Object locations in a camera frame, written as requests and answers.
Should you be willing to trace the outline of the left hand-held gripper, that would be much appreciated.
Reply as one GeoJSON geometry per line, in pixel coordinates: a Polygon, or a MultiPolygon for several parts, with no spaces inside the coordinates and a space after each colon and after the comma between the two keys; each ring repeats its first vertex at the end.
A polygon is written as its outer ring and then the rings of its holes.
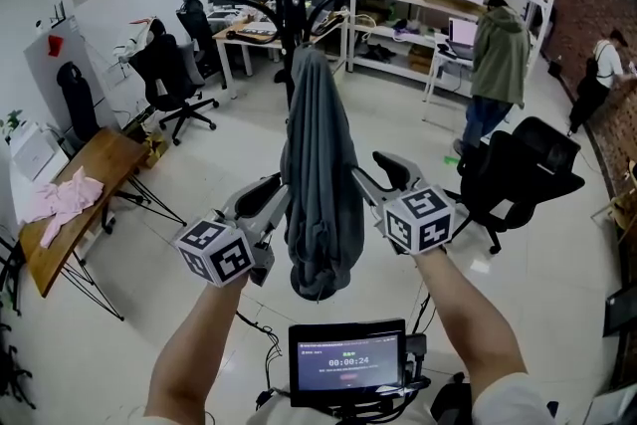
{"type": "Polygon", "coordinates": [[[188,225],[173,246],[194,275],[217,288],[241,276],[261,287],[275,262],[268,237],[289,203],[280,173],[262,177],[234,193],[220,211],[188,225]]]}

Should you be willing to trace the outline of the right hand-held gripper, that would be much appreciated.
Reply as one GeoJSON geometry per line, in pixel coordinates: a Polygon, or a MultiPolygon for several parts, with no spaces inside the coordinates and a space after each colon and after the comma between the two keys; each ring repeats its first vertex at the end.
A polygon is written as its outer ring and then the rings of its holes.
{"type": "Polygon", "coordinates": [[[419,255],[447,243],[453,234],[455,208],[438,186],[403,193],[386,201],[386,193],[407,192],[424,181],[420,168],[397,154],[373,151],[372,158],[385,172],[390,186],[381,186],[362,168],[351,167],[351,175],[364,201],[382,208],[385,237],[399,250],[419,255]]]}

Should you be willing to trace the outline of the grey garment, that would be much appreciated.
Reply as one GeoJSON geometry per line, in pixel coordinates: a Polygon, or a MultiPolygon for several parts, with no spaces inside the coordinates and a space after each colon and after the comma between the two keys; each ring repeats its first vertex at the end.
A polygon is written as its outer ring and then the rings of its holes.
{"type": "Polygon", "coordinates": [[[352,176],[358,161],[328,61],[312,44],[295,49],[295,90],[280,172],[288,186],[285,241],[291,283],[323,301],[350,283],[364,246],[363,200],[352,176]]]}

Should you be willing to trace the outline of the person's right forearm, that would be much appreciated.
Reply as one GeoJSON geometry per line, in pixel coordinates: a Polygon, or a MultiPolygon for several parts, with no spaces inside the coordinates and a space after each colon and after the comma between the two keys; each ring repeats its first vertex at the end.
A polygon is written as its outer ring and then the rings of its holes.
{"type": "Polygon", "coordinates": [[[468,369],[473,399],[500,379],[527,371],[510,324],[445,251],[434,249],[414,261],[443,329],[468,369]]]}

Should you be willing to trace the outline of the person's left forearm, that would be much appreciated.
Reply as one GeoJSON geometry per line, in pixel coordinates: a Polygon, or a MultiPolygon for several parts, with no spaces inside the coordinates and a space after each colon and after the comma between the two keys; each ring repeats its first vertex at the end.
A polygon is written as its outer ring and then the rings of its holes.
{"type": "Polygon", "coordinates": [[[205,403],[247,282],[244,275],[205,287],[154,364],[142,425],[205,425],[205,403]]]}

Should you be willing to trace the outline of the yellow box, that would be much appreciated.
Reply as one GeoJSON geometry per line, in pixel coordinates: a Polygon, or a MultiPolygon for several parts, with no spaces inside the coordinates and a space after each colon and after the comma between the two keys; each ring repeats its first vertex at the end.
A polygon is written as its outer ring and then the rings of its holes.
{"type": "Polygon", "coordinates": [[[168,142],[161,131],[154,131],[153,133],[148,133],[146,135],[144,144],[148,149],[148,155],[144,161],[144,166],[150,169],[166,152],[168,142]]]}

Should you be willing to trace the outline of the black office chair white label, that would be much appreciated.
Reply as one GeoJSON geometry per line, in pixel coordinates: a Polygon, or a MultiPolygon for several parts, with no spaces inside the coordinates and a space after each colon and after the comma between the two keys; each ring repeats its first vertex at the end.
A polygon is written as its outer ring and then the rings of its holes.
{"type": "Polygon", "coordinates": [[[502,250],[498,235],[526,225],[538,204],[573,193],[585,180],[573,172],[580,145],[538,117],[529,116],[511,132],[497,130],[489,143],[466,150],[457,171],[460,191],[447,196],[463,205],[470,223],[483,226],[490,253],[502,250]]]}

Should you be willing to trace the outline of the small white table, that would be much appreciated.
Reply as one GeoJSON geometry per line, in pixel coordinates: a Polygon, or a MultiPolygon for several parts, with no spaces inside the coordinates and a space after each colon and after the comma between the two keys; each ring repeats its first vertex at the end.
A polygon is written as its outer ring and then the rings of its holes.
{"type": "Polygon", "coordinates": [[[455,64],[461,69],[468,72],[473,70],[473,61],[471,59],[463,59],[459,57],[451,48],[448,38],[442,33],[434,36],[434,53],[431,61],[431,67],[426,77],[424,97],[423,97],[423,114],[422,120],[428,122],[429,106],[432,104],[432,96],[438,87],[439,75],[441,68],[448,63],[455,64]]]}

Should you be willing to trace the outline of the wooden table black legs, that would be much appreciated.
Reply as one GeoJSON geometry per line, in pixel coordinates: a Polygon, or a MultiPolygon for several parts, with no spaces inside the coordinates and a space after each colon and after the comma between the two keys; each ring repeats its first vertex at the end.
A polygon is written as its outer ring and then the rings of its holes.
{"type": "Polygon", "coordinates": [[[110,202],[114,198],[122,198],[182,227],[186,225],[177,213],[139,180],[139,169],[148,156],[149,150],[142,144],[111,128],[103,128],[54,179],[56,184],[60,184],[70,179],[75,171],[83,169],[87,176],[104,185],[104,191],[94,205],[61,228],[48,248],[40,246],[46,229],[43,220],[22,228],[20,246],[43,298],[49,294],[54,282],[63,277],[103,310],[124,320],[89,272],[87,255],[95,243],[90,238],[93,234],[91,228],[100,228],[95,232],[97,238],[112,233],[116,219],[110,212],[110,202]]]}

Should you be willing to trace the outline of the open laptop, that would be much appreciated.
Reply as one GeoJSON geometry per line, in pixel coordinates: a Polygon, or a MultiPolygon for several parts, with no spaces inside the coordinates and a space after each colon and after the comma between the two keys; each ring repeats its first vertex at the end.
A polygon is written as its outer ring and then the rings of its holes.
{"type": "Polygon", "coordinates": [[[457,18],[449,19],[448,45],[460,59],[473,60],[477,29],[477,23],[457,18]]]}

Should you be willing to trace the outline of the white desk wooden top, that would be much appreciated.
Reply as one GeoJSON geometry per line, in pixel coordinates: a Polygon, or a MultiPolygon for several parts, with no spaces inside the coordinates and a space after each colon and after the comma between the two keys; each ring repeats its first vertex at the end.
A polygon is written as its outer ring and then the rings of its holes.
{"type": "MultiPolygon", "coordinates": [[[[275,33],[271,31],[273,27],[274,25],[272,23],[237,23],[213,36],[219,53],[226,89],[232,100],[238,97],[238,89],[233,72],[230,69],[230,61],[226,48],[230,45],[238,45],[241,47],[245,73],[248,77],[252,77],[253,68],[249,48],[263,47],[264,49],[272,50],[276,62],[288,52],[284,49],[281,39],[275,37],[275,33]]],[[[321,28],[321,32],[310,37],[310,42],[313,44],[318,44],[336,30],[340,32],[338,56],[327,56],[331,61],[330,67],[332,74],[339,79],[346,68],[348,22],[343,16],[335,15],[331,19],[328,19],[327,23],[323,23],[319,27],[321,28]]]]}

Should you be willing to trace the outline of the black chest-mounted screen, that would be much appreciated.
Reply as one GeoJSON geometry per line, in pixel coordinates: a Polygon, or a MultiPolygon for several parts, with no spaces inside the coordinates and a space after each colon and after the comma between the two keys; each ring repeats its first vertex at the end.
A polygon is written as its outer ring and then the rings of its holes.
{"type": "Polygon", "coordinates": [[[405,383],[404,319],[289,327],[294,407],[371,403],[405,383]]]}

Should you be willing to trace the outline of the pink cloth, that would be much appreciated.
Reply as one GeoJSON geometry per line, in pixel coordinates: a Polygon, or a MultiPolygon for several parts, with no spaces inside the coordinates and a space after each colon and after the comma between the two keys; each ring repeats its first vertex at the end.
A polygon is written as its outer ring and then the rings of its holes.
{"type": "Polygon", "coordinates": [[[87,176],[82,166],[70,180],[38,188],[30,199],[25,222],[50,218],[39,245],[48,249],[62,227],[92,207],[102,196],[104,188],[100,181],[87,176]]]}

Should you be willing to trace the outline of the white garment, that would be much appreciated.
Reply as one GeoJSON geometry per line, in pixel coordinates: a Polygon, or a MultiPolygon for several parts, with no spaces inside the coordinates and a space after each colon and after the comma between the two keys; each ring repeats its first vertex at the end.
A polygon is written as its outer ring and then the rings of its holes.
{"type": "Polygon", "coordinates": [[[153,18],[142,18],[128,22],[123,27],[112,51],[120,63],[128,62],[132,56],[145,48],[152,21],[153,18]]]}

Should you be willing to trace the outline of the white cabinet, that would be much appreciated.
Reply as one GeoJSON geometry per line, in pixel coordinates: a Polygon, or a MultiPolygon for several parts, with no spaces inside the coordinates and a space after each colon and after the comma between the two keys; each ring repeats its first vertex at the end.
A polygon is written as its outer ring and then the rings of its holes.
{"type": "Polygon", "coordinates": [[[89,48],[75,16],[37,36],[24,50],[24,57],[51,115],[50,124],[57,132],[66,134],[72,130],[69,110],[57,83],[58,70],[66,62],[73,62],[89,83],[98,124],[118,128],[117,119],[106,98],[106,81],[98,65],[98,55],[89,48]],[[61,54],[57,58],[48,55],[49,35],[64,38],[61,54]]]}

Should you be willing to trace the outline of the white printer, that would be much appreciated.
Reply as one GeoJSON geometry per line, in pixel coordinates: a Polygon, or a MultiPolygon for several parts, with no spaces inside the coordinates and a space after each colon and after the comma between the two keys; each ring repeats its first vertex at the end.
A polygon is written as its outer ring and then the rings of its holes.
{"type": "Polygon", "coordinates": [[[34,183],[51,182],[69,163],[54,136],[32,121],[12,132],[9,147],[19,172],[34,183]]]}

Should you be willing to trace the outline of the wooden easel stand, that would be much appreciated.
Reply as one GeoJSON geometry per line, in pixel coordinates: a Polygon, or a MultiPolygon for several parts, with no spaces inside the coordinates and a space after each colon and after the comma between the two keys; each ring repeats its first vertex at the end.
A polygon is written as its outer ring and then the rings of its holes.
{"type": "Polygon", "coordinates": [[[632,159],[628,160],[627,170],[624,173],[623,179],[630,182],[629,189],[618,196],[614,196],[607,204],[590,216],[590,219],[594,220],[602,213],[606,213],[621,231],[618,244],[623,242],[630,230],[637,224],[637,210],[632,215],[629,215],[631,200],[637,200],[636,161],[632,159]]]}

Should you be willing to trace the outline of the person's white shirt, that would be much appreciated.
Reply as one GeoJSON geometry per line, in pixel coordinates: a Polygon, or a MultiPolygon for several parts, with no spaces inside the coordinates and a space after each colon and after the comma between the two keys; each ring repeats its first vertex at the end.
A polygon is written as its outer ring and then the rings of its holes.
{"type": "MultiPolygon", "coordinates": [[[[275,396],[251,416],[246,425],[336,425],[336,420],[308,408],[293,408],[275,396]]],[[[410,405],[384,425],[439,425],[427,407],[410,405]]],[[[555,425],[546,403],[525,373],[507,375],[485,389],[473,405],[471,425],[555,425]]]]}

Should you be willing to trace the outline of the green potted plant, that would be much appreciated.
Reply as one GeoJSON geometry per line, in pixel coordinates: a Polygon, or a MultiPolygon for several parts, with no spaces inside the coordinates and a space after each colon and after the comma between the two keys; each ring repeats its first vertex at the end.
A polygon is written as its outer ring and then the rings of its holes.
{"type": "Polygon", "coordinates": [[[0,118],[0,132],[4,138],[10,137],[11,133],[24,123],[21,119],[21,109],[11,110],[5,118],[0,118]]]}

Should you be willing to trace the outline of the black leaning flat monitor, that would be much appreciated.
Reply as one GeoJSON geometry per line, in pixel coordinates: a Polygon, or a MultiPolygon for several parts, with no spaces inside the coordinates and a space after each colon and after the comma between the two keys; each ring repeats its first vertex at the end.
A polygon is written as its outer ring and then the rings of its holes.
{"type": "Polygon", "coordinates": [[[603,336],[614,336],[637,325],[637,283],[605,300],[603,336]]]}

